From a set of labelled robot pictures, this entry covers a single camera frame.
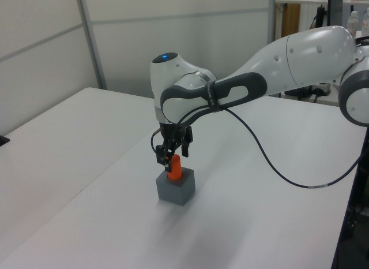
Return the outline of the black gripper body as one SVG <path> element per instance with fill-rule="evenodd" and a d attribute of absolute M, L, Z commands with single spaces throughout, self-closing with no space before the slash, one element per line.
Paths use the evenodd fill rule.
<path fill-rule="evenodd" d="M 189 148 L 193 142 L 193 132 L 191 126 L 178 126 L 175 124 L 159 123 L 160 133 L 163 137 L 163 146 L 169 150 L 176 150 L 179 147 Z"/>

